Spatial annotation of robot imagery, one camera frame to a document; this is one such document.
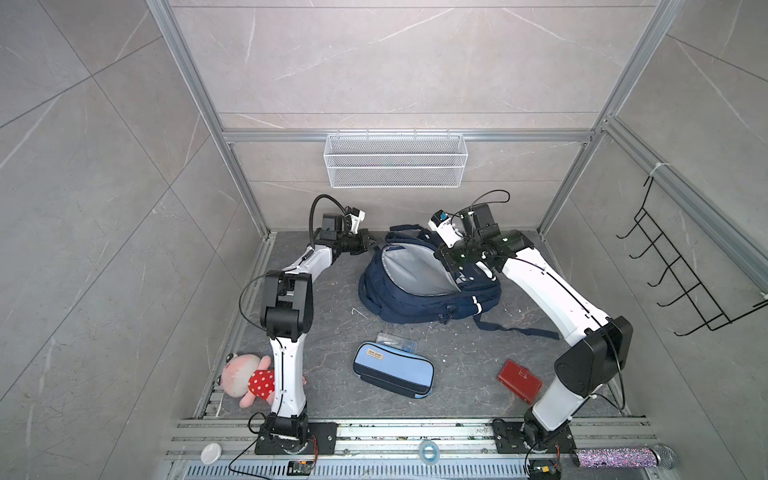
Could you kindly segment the clear tape roll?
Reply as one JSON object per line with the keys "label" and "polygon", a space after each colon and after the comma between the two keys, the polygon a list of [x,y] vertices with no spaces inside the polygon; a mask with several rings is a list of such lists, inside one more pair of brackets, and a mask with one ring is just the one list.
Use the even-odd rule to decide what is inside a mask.
{"label": "clear tape roll", "polygon": [[440,460],[439,445],[433,440],[423,440],[418,446],[418,458],[425,465],[436,465]]}

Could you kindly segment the red wallet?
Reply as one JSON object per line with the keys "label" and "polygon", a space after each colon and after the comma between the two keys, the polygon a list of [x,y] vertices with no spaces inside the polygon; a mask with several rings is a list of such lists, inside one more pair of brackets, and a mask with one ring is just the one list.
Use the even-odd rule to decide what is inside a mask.
{"label": "red wallet", "polygon": [[534,403],[543,384],[530,370],[512,360],[505,361],[497,380],[529,405]]}

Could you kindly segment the pink plush doll red dress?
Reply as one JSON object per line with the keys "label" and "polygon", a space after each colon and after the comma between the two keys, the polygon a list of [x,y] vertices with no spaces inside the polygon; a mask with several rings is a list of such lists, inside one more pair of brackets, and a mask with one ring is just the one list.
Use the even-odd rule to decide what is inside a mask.
{"label": "pink plush doll red dress", "polygon": [[232,356],[220,375],[224,392],[248,408],[257,399],[266,401],[271,412],[282,417],[298,416],[307,406],[304,392],[303,354],[279,350],[278,358],[243,354]]}

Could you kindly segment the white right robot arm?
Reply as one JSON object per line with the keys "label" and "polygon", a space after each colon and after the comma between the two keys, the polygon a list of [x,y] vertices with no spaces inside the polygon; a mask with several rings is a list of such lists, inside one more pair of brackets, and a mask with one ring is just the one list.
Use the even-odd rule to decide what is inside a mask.
{"label": "white right robot arm", "polygon": [[525,234],[501,231],[486,203],[456,214],[440,210],[428,228],[443,241],[435,257],[448,272],[476,266],[503,275],[536,302],[569,345],[555,362],[554,380],[526,411],[521,427],[527,448],[548,450],[588,399],[621,373],[632,325],[621,316],[610,317],[578,293]]}

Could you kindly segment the white round cap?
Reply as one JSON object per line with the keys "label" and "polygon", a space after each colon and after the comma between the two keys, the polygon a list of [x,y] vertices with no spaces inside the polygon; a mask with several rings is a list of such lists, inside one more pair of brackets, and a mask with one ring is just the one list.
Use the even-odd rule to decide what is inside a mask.
{"label": "white round cap", "polygon": [[203,465],[215,464],[222,455],[222,446],[217,442],[208,443],[200,452],[200,461]]}

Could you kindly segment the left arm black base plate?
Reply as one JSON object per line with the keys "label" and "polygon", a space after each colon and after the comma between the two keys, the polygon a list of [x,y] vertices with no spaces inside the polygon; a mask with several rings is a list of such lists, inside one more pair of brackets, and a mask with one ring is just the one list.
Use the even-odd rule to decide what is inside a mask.
{"label": "left arm black base plate", "polygon": [[256,455],[332,455],[335,452],[338,424],[334,422],[310,422],[307,441],[283,439],[277,435],[258,437],[254,447]]}

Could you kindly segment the light blue pencil case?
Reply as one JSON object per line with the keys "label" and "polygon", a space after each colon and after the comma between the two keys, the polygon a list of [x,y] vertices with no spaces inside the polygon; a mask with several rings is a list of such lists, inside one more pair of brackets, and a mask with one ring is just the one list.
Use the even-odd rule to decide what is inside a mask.
{"label": "light blue pencil case", "polygon": [[405,397],[422,399],[433,388],[435,369],[428,359],[394,347],[365,342],[353,360],[364,382]]}

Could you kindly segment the clear plastic eraser box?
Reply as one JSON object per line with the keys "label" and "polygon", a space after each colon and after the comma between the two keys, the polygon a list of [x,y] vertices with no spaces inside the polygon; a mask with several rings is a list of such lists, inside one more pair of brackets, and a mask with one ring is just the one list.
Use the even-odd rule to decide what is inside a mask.
{"label": "clear plastic eraser box", "polygon": [[408,354],[415,354],[417,350],[417,343],[415,341],[385,332],[379,332],[375,342]]}

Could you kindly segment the glittery purple tube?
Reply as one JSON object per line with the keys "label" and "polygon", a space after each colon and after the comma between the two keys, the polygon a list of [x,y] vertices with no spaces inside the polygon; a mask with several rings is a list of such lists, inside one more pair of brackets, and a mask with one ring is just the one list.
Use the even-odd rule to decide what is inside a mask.
{"label": "glittery purple tube", "polygon": [[671,470],[679,464],[677,453],[667,445],[576,449],[571,454],[581,468]]}

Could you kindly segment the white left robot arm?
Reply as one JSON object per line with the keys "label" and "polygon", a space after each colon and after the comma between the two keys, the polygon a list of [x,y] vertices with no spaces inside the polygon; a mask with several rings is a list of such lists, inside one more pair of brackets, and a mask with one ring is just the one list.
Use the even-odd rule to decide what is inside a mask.
{"label": "white left robot arm", "polygon": [[354,207],[346,207],[341,215],[326,214],[297,260],[265,275],[259,322],[273,350],[275,380],[267,432],[271,440],[294,450],[309,441],[303,353],[314,316],[313,280],[341,254],[359,255],[373,244],[368,230],[360,226],[365,217]]}

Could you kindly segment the aluminium rail frame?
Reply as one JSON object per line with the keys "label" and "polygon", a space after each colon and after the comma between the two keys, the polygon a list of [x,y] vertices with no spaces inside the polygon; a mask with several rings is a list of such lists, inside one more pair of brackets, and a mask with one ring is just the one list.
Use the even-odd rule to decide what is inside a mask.
{"label": "aluminium rail frame", "polygon": [[[658,442],[643,417],[576,418],[570,423],[575,449],[570,453],[499,454],[487,418],[336,419],[332,455],[256,455],[260,422],[207,417],[182,420],[170,432],[158,479],[560,479],[566,471],[584,477],[602,472],[637,471],[648,479],[667,479],[662,468],[581,468],[572,452],[583,448],[638,447]],[[428,466],[418,446],[433,440],[440,460]],[[211,442],[222,446],[212,465],[200,461]]]}

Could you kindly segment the navy blue student backpack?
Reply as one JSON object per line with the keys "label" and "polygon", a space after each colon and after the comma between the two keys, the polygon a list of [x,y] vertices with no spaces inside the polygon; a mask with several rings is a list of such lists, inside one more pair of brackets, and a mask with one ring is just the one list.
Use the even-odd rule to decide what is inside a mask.
{"label": "navy blue student backpack", "polygon": [[392,226],[359,279],[361,303],[392,324],[471,318],[484,331],[511,331],[481,320],[501,300],[498,278],[475,265],[466,273],[449,273],[434,257],[443,245],[439,235],[417,224]]}

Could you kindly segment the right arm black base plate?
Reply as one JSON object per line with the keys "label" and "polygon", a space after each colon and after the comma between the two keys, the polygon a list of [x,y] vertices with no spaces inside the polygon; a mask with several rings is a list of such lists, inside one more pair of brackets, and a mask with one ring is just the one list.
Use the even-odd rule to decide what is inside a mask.
{"label": "right arm black base plate", "polygon": [[574,435],[566,421],[553,431],[546,430],[535,419],[491,421],[492,437],[499,454],[570,453],[575,449]]}

